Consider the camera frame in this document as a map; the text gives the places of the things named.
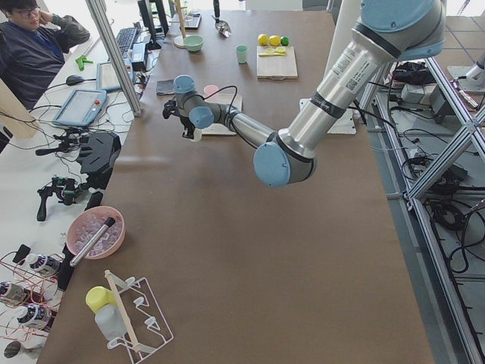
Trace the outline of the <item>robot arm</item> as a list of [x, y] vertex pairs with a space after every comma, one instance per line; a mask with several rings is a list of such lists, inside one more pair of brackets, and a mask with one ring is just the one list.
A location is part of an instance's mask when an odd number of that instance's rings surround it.
[[196, 129], [223, 124], [255, 148], [253, 166], [263, 184], [301, 182], [316, 169], [316, 146], [378, 69], [439, 54], [445, 25], [445, 1], [361, 2], [349, 44], [291, 125], [278, 131], [231, 105], [206, 102], [188, 75], [175, 78], [175, 96], [164, 104], [163, 116], [177, 116], [189, 139]]

